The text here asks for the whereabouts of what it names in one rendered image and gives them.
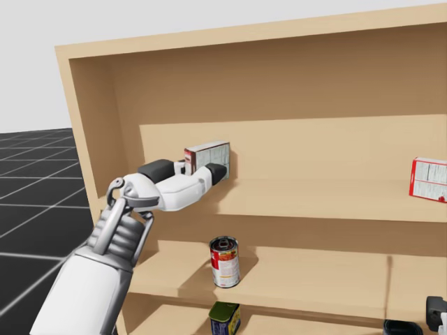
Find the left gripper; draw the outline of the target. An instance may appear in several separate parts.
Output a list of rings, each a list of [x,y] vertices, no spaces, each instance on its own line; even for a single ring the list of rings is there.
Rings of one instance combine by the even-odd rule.
[[[186,175],[185,160],[159,159],[138,168],[136,173],[113,180],[106,193],[107,207],[112,208],[116,199],[112,194],[119,190],[133,209],[179,211],[196,202],[226,175],[226,167],[208,163],[192,175]]]

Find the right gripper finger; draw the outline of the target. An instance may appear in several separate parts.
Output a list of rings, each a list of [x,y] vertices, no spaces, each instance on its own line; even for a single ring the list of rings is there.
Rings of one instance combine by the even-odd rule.
[[[426,323],[430,331],[447,335],[447,301],[442,297],[427,297]]]

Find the brown and white carton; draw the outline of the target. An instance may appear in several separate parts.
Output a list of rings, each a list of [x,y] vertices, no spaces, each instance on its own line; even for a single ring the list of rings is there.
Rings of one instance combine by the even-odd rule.
[[[184,149],[185,174],[192,175],[198,168],[208,163],[220,164],[226,167],[226,175],[230,177],[230,142],[214,141],[199,144]]]

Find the blue flat can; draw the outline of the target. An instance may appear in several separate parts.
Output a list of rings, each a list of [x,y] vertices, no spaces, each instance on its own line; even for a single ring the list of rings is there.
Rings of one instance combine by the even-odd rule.
[[[414,323],[401,320],[384,320],[383,335],[424,335],[422,328]]]

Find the red and white can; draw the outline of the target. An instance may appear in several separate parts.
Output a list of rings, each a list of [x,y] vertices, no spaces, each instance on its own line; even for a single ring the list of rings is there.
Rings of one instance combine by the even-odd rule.
[[[210,242],[210,260],[214,284],[220,288],[236,286],[241,279],[237,239],[220,236]]]

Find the red and white carton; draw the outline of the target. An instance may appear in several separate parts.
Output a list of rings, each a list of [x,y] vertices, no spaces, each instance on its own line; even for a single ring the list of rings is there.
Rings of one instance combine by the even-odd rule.
[[[447,161],[414,158],[411,166],[409,195],[447,203]]]

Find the pale wooden shelf unit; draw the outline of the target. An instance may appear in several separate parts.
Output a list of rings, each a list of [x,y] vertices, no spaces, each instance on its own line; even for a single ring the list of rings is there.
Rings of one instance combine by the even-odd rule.
[[[377,334],[447,296],[447,204],[409,195],[413,159],[447,159],[447,23],[220,43],[192,33],[60,46],[93,214],[112,179],[230,142],[230,178],[157,213],[124,332]],[[210,242],[237,239],[240,282]]]

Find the green and blue rectangular can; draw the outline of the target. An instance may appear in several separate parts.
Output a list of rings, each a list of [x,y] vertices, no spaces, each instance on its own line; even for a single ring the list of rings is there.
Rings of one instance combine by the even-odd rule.
[[[216,301],[209,318],[212,335],[236,335],[241,323],[240,304]]]

